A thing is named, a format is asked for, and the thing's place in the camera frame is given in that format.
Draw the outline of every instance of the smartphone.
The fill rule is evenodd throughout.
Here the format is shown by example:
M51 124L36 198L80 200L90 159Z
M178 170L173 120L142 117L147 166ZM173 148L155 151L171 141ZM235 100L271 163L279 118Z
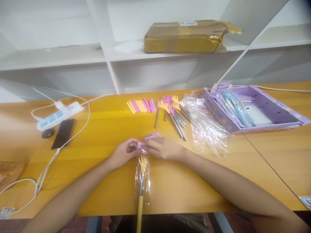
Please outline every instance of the smartphone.
M75 124L75 119L64 120L61 122L61 125L59 126L59 130L55 137L51 150L56 150L58 148L61 148L63 144L68 142L68 140L71 138L74 124ZM69 145L69 142L66 143L66 145L63 146L63 148L68 147L68 145Z

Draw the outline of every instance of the computer mouse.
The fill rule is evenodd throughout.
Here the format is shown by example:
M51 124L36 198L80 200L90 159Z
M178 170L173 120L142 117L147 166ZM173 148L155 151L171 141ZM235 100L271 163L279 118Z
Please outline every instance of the computer mouse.
M54 134L54 129L46 129L42 132L42 138L49 138L52 137Z

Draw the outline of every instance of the white cable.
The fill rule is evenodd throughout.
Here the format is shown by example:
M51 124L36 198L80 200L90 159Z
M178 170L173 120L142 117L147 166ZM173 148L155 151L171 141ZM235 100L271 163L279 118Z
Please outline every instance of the white cable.
M19 183L19 182L22 182L22 181L31 181L31 182L33 182L35 185L37 185L37 183L36 183L33 179L22 179L22 180L19 180L19 181L15 181L14 183L12 183L12 184L10 184L9 186L7 186L4 190L2 190L2 191L0 192L0 196L1 196L1 194L2 194L5 190L7 190L9 187L11 187L12 185L15 185L15 184L17 184L17 183ZM34 197L33 197L25 206L23 206L22 208L18 209L17 211L15 211L15 212L13 212L13 213L10 213L10 214L4 215L4 216L11 216L11 215L16 214L17 212L23 210L24 208L26 208L26 207L36 198L36 196L37 196L37 195L36 195L36 193L35 193L35 194L34 194Z
M88 119L87 119L85 125L83 126L83 128L82 128L78 133L76 133L72 138L70 138L66 143L64 143L60 148L57 149L56 153L53 155L53 157L52 157L51 160L49 161L48 165L47 165L47 166L43 169L43 171L41 172L41 174L40 174L40 176L39 176L37 182L35 182L33 179L22 179L22 180L19 180L19 181L15 181L14 183L10 184L9 186L7 186L4 190L2 190L2 191L0 192L0 195L1 195L6 189L8 189L9 187L11 187L12 185L14 185L14 184L16 184L16 183L18 183L18 182L22 182L22 181L32 181L32 182L35 184L35 186L36 186L36 187L35 187L35 192L34 192L34 197L33 197L25 206L23 206L22 208L18 209L18 210L15 211L15 212L10 213L10 214L5 215L5 216L11 216L11 215L13 215L13 214L15 214L15 213L21 211L22 209L26 208L26 207L37 197L37 195L39 194L39 192L40 192L40 190L41 190L41 188L42 188L42 186L43 186L43 183L44 183L45 176L46 176L46 174L47 174L48 168L49 168L49 166L53 163L53 161L57 158L57 156L58 156L60 150L61 150L68 142L70 142L73 138L75 138L79 133L81 133L82 130L84 130L84 128L87 126L87 124L88 124L88 122L89 122L89 120L90 120L90 115L91 115L91 110L90 110L90 104L89 104L89 102L90 102L90 101L93 101L93 100L95 100L95 99L98 99L98 98L100 98L100 97L106 96L106 95L102 95L102 96L97 97L97 98L95 98L95 99L93 99L93 100L87 101L86 99L84 99L84 98L82 98L82 97L79 97L79 96L76 96L76 95L72 95L72 94L69 94L69 93L62 92L62 91L54 90L54 89L51 89L51 88L48 88L48 87L42 87L42 88L46 88L46 89L49 89L49 90L57 91L57 92L60 92L60 93L63 93L63 94L68 94L68 95L71 95L71 96L74 96L74 97L77 97L77 98L80 98L80 99L84 100L85 103L83 103L83 104L86 104L86 103L88 104Z
M48 105L48 106L44 106L44 107L40 107L40 108L35 108L34 110L31 111L31 115L32 115L34 118L36 118L37 116L35 116L35 115L33 114L34 111L36 111L36 110L38 110L38 109L42 109L42 108L51 107L51 106L53 106L53 105L55 105L55 103L53 103L53 104L51 104L51 105Z
M289 89L278 89L278 88L271 88L271 87L263 87L263 86L257 86L262 89L268 89L268 90L275 90L275 91L291 91L291 92L311 92L311 91L305 91L305 90L289 90Z
M37 100L37 99L35 99L35 98L25 97L25 96L17 96L17 97L19 97L19 98L26 98L26 99L34 99L34 100Z
M53 101L54 103L56 103L55 100L53 100L52 98L50 98L50 97L48 97L47 95L43 94L42 92L38 91L36 88L33 87L33 89L34 89L36 92L40 93L41 95L47 97L48 99L50 99L50 100Z
M83 105L85 105L86 103L89 103L89 102L91 102L91 101L93 101L93 100L97 100L97 99L99 99L99 98L101 98L101 97L107 96L107 95L114 95L114 94L101 95L101 96L99 96L99 97L96 97L95 99L91 99L91 100L89 100L89 101L87 101L87 102L81 104L81 106L83 106Z

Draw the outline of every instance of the purple cardboard box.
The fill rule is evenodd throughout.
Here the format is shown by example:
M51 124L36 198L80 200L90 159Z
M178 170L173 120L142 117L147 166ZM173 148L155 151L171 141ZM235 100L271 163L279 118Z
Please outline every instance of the purple cardboard box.
M231 91L237 94L253 97L255 99L253 103L268 119L270 119L270 121L273 122L273 124L241 128L235 123L235 121L232 119L232 116L230 116L230 114L227 114L211 97L208 89L204 88L204 91L201 94L201 98L205 100L205 105L213 113L214 117L218 120L218 122L224 128L226 128L229 133L233 134L287 129L311 123L308 118L300 115L298 112L292 110L288 106L284 105L280 101L276 100L275 98L255 86L233 87Z

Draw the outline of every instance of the yellow tabletop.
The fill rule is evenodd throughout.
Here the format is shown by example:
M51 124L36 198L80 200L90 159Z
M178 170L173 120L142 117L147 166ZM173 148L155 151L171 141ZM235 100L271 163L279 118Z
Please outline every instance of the yellow tabletop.
M180 90L114 95L91 102L91 116L87 127L70 142L68 148L61 150L58 158L50 166L43 189L36 199L11 218L33 217L64 187L109 157L121 141L130 137L143 140L145 136L159 132L192 150L192 131L189 123L189 126L184 129L188 141L184 142L178 136L170 118L163 121L163 110L160 112L156 129L155 113L132 114L126 105L126 101L129 100L139 100L144 97L157 100L167 94L178 95L181 100L184 93L190 92L190 90ZM68 104L72 101L66 100L64 103ZM22 178L37 180L55 153L50 150L55 136L42 139L41 132L36 129L36 121L30 115L32 109L50 103L50 101L38 101L0 105L0 161L26 162L28 167ZM55 107L40 109L35 112L35 115L46 117L55 111ZM87 117L87 109L74 116L76 124L73 134L84 126ZM199 154L252 180L290 209L306 210L244 135L229 137L227 150L230 154L225 158L216 157L211 150ZM137 159L132 159L122 168L109 174L84 203L78 214L82 216L135 214L137 212L135 193L137 163ZM153 156L150 159L150 166L151 192L150 195L144 195L150 205L144 206L144 214L222 212L236 209L186 167L174 162L161 161ZM0 208L19 209L33 197L33 194L33 183L19 183L0 196Z
M264 86L311 90L311 82ZM311 119L311 93L265 91ZM311 124L293 130L248 133L245 136L296 196L311 196Z

